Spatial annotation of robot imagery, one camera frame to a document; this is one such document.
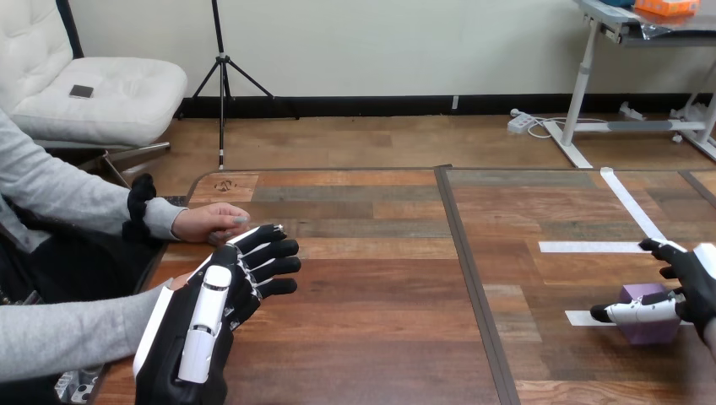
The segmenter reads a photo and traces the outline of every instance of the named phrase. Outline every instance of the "power strip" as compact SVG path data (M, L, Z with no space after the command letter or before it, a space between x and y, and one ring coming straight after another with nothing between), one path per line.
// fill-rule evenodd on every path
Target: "power strip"
M537 122L530 114L522 113L507 123L507 130L512 133L525 133Z

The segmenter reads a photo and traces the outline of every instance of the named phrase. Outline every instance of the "smartphone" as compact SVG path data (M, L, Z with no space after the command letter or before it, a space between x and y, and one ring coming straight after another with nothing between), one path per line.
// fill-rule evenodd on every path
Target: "smartphone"
M72 91L69 92L69 96L74 99L88 99L92 97L92 92L94 91L95 89L91 87L75 84L74 87L72 87Z

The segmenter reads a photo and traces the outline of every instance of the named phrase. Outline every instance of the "white desk frame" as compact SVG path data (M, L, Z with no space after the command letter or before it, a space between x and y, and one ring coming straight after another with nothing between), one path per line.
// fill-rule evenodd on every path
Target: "white desk frame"
M581 0L578 3L591 3L591 0ZM562 131L556 123L553 121L545 122L545 128L550 133L552 139L555 140L557 145L560 147L562 152L572 161L572 164L580 169L590 169L592 165L584 158L577 146L573 143L574 135L577 132L638 132L638 131L676 131L681 133L685 139L693 143L694 146L701 149L709 158L716 160L716 148L709 142L711 139L711 132L714 125L716 125L716 94L713 95L711 103L708 107L705 121L681 121L681 120L668 120L668 121L616 121L606 123L577 123L579 118L579 112L582 108L582 101L584 100L584 93L587 90L587 84L589 83L589 76L592 72L592 64L594 60L594 44L597 41L597 36L605 32L608 38L611 38L617 43L627 44L627 41L622 41L621 35L628 32L628 28L619 22L614 26L609 26L606 23L600 21L599 16L590 15L585 11L585 18L589 21L590 32L589 39L587 41L587 50L584 53L584 59L579 67L579 74L577 75L577 84L574 86L574 93L572 93L572 103L569 106L569 112L567 113L567 120L565 122L564 131ZM684 41L682 46L695 46L695 45L711 45L709 41L702 44L700 42L694 43L691 41ZM637 40L631 38L629 45L632 46L658 46L657 40L652 40L650 44L639 44ZM669 39L662 46L679 46L679 42L674 39Z

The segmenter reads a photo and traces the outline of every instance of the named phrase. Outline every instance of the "white wall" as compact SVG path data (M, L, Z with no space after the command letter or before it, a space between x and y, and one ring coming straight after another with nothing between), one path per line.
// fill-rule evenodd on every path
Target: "white wall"
M152 57L189 76L216 56L209 0L71 0L86 56ZM227 53L283 96L572 93L588 28L571 0L219 0ZM681 93L716 51L604 38L590 93ZM231 74L236 95L260 95ZM202 95L218 94L218 75Z

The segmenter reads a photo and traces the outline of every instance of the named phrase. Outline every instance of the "robotic hand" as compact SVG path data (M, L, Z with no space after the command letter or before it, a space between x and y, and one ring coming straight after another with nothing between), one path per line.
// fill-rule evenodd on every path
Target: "robotic hand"
M681 287L630 302L595 305L590 311L592 317L620 325L681 318L692 322L698 336L706 342L704 329L716 319L716 247L701 244L687 251L674 242L656 239L646 239L639 246L669 263L659 272L664 278L678 278Z
M270 295L296 291L301 261L280 225L229 240L189 277L163 288L134 358L137 404L221 404L233 334Z

